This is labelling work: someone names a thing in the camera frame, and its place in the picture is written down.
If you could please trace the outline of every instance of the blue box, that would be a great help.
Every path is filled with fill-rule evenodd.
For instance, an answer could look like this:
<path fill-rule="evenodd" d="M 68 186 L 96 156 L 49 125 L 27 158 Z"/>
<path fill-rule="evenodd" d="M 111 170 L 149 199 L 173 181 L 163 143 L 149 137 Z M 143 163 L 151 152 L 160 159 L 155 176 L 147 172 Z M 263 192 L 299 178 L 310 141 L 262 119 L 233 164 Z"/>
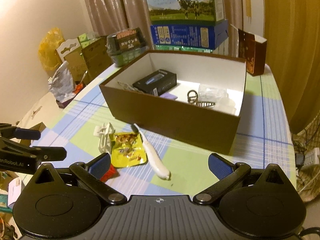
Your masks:
<path fill-rule="evenodd" d="M 0 212 L 12 213 L 12 209 L 8 207 L 8 195 L 0 194 Z"/>
<path fill-rule="evenodd" d="M 151 25 L 155 45 L 176 45 L 202 49 L 216 49 L 228 38 L 228 20 L 215 26 Z"/>

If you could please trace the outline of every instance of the snack container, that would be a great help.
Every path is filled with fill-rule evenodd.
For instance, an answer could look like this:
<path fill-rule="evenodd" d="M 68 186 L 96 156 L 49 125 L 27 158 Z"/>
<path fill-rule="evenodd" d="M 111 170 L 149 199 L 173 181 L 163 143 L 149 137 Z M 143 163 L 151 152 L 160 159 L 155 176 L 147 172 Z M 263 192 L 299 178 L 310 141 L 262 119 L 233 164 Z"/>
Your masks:
<path fill-rule="evenodd" d="M 107 43 L 108 55 L 117 67 L 129 63 L 149 49 L 140 28 L 110 34 Z"/>

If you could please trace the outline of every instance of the white plastic part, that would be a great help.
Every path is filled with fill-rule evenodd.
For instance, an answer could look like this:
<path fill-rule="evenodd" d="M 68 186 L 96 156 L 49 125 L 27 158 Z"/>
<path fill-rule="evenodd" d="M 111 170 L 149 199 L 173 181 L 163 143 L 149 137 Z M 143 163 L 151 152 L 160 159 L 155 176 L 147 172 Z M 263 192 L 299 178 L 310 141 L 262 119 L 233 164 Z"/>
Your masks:
<path fill-rule="evenodd" d="M 170 178 L 170 171 L 164 166 L 162 161 L 159 158 L 159 155 L 156 151 L 156 149 L 152 146 L 151 143 L 148 142 L 146 136 L 141 131 L 140 127 L 137 124 L 133 124 L 139 131 L 141 137 L 142 137 L 142 145 L 146 151 L 149 164 L 153 171 L 156 173 L 156 175 L 161 179 L 169 179 Z"/>
<path fill-rule="evenodd" d="M 111 139 L 109 134 L 114 132 L 115 129 L 111 123 L 108 123 L 106 126 L 103 124 L 102 126 L 96 126 L 94 128 L 93 136 L 100 138 L 98 148 L 101 153 L 108 152 L 111 154 Z"/>
<path fill-rule="evenodd" d="M 320 156 L 320 149 L 318 147 L 314 148 L 311 151 L 307 151 L 305 154 L 305 159 L 303 166 L 301 167 L 302 170 L 309 168 L 313 165 L 319 165 L 319 156 Z"/>

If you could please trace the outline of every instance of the cardboard box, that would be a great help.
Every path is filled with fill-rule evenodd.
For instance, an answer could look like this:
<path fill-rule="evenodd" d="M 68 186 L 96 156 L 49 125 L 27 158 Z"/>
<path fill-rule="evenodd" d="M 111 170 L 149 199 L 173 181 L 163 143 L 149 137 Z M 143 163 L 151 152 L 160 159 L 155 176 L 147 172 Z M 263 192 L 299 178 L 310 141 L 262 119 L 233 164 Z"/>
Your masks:
<path fill-rule="evenodd" d="M 228 38 L 228 20 L 215 26 L 151 25 L 155 45 L 188 46 L 215 50 Z"/>
<path fill-rule="evenodd" d="M 9 183 L 17 177 L 13 171 L 0 171 L 0 189 L 8 191 Z"/>
<path fill-rule="evenodd" d="M 155 45 L 156 50 L 175 50 L 175 51 L 191 51 L 191 52 L 201 52 L 201 53 L 212 53 L 212 49 L 201 49 L 193 47 L 184 46 L 172 46 L 172 45 Z"/>
<path fill-rule="evenodd" d="M 165 69 L 177 74 L 178 85 L 169 93 L 176 101 L 123 90 L 118 81 L 133 84 Z M 127 123 L 218 153 L 229 153 L 240 120 L 246 80 L 245 60 L 182 51 L 147 51 L 100 85 L 112 115 Z M 234 113 L 187 103 L 187 93 L 199 84 L 227 89 Z"/>
<path fill-rule="evenodd" d="M 152 24 L 211 25 L 224 19 L 223 0 L 147 0 Z"/>
<path fill-rule="evenodd" d="M 36 130 L 39 131 L 40 133 L 46 128 L 45 124 L 43 122 L 36 124 L 35 126 L 29 128 L 31 130 Z M 25 145 L 25 146 L 30 146 L 32 143 L 32 140 L 24 140 L 21 139 L 20 143 Z"/>
<path fill-rule="evenodd" d="M 100 73 L 112 65 L 112 60 L 107 54 L 107 38 L 101 37 L 84 49 L 79 47 L 65 56 L 69 62 L 69 70 L 75 82 L 79 82 L 88 71 L 84 84 L 89 84 Z"/>
<path fill-rule="evenodd" d="M 267 55 L 267 40 L 258 35 L 238 30 L 239 57 L 246 60 L 247 72 L 262 75 Z"/>

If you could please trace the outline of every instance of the black electronic device box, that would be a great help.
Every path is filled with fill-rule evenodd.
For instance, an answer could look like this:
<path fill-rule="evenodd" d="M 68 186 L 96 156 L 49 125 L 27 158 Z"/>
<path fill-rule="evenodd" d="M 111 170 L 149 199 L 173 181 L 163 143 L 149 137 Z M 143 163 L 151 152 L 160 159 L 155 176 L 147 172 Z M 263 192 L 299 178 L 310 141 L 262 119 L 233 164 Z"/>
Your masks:
<path fill-rule="evenodd" d="M 159 69 L 132 85 L 144 93 L 160 96 L 177 85 L 177 75 Z"/>

